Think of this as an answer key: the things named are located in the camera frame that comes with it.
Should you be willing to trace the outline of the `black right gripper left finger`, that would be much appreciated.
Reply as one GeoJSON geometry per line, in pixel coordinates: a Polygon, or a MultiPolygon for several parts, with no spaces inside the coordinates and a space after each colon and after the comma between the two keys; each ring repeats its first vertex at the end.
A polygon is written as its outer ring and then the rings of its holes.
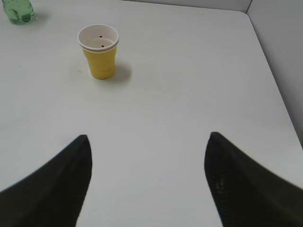
{"type": "Polygon", "coordinates": [[[92,176],[92,152],[80,135],[32,174],[0,193],[2,227],[74,227],[92,176]]]}

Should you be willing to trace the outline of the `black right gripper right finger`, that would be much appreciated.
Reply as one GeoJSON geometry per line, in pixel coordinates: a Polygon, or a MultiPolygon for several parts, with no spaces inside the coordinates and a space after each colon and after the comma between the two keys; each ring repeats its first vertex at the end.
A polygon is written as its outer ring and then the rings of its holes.
{"type": "Polygon", "coordinates": [[[303,190],[272,173],[218,132],[204,170],[224,227],[301,227],[303,190]]]}

